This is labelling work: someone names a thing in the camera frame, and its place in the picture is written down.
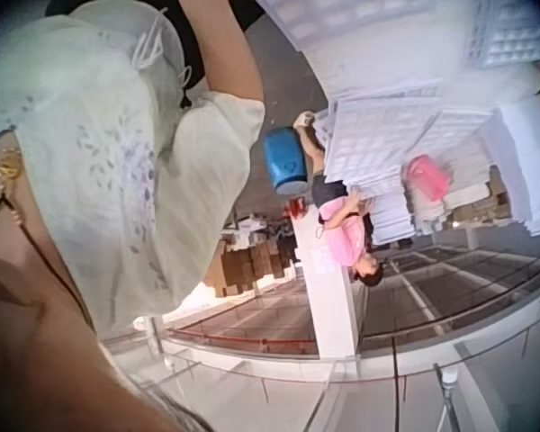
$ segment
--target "gold pendant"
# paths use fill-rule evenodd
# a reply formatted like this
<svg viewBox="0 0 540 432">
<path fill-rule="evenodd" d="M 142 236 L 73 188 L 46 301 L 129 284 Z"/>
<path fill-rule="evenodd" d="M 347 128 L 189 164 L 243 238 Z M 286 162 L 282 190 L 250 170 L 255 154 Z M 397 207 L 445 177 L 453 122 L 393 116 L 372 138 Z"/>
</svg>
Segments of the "gold pendant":
<svg viewBox="0 0 540 432">
<path fill-rule="evenodd" d="M 0 190 L 10 199 L 15 180 L 22 174 L 22 153 L 18 148 L 4 148 L 0 159 Z"/>
<path fill-rule="evenodd" d="M 14 209 L 10 210 L 14 221 L 22 225 L 24 221 L 23 213 L 19 206 L 13 202 L 16 179 L 20 177 L 23 171 L 22 153 L 18 148 L 5 148 L 0 159 L 0 192 L 11 202 Z"/>
</svg>

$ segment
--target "white floral blouse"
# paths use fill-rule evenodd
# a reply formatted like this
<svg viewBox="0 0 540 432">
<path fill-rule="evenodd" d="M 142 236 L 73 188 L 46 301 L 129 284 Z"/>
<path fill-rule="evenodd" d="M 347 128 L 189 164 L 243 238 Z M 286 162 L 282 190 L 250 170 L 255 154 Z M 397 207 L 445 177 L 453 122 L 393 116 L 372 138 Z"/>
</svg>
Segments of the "white floral blouse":
<svg viewBox="0 0 540 432">
<path fill-rule="evenodd" d="M 0 132 L 16 134 L 101 338 L 172 311 L 202 280 L 264 117 L 213 92 L 183 112 L 182 69 L 160 52 L 133 61 L 138 45 L 61 16 L 0 43 Z"/>
</svg>

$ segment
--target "woman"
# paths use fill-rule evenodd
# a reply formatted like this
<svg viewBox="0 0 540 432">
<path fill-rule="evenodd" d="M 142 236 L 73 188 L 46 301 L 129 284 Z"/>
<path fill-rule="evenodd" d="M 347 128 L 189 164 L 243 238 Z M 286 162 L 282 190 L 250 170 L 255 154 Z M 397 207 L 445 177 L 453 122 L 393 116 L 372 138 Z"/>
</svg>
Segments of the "woman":
<svg viewBox="0 0 540 432">
<path fill-rule="evenodd" d="M 211 89 L 189 112 L 176 33 L 147 5 L 94 2 L 0 43 L 0 412 L 16 430 L 182 430 L 116 383 L 96 339 L 201 281 L 262 124 L 228 0 L 180 4 Z"/>
<path fill-rule="evenodd" d="M 294 122 L 304 152 L 312 159 L 312 199 L 319 209 L 332 258 L 341 266 L 352 268 L 352 273 L 367 286 L 376 286 L 383 278 L 383 266 L 367 252 L 365 228 L 372 234 L 372 224 L 365 216 L 370 202 L 360 204 L 360 194 L 354 189 L 348 194 L 341 181 L 326 183 L 324 149 L 318 144 L 311 129 L 312 112 L 303 112 Z"/>
</svg>

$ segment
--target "pink bag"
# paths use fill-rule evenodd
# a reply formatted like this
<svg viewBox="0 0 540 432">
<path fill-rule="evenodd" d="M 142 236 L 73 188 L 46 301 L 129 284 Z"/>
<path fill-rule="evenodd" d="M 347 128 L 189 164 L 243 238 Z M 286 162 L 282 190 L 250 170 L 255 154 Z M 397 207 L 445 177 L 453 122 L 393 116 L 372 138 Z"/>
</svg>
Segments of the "pink bag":
<svg viewBox="0 0 540 432">
<path fill-rule="evenodd" d="M 418 156 L 410 161 L 406 178 L 431 202 L 443 199 L 450 185 L 448 175 L 428 155 Z"/>
</svg>

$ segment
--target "pink shirt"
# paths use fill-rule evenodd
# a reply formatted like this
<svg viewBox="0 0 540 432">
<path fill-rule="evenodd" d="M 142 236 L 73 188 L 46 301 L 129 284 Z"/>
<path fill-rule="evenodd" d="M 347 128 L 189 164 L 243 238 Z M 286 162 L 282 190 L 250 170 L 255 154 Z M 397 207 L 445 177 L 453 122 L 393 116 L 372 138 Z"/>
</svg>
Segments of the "pink shirt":
<svg viewBox="0 0 540 432">
<path fill-rule="evenodd" d="M 346 199 L 345 196 L 341 196 L 323 204 L 319 208 L 322 219 L 324 221 L 330 219 L 344 206 Z M 345 218 L 339 227 L 325 229 L 324 235 L 332 258 L 342 266 L 350 267 L 353 265 L 365 249 L 364 222 L 359 216 Z"/>
</svg>

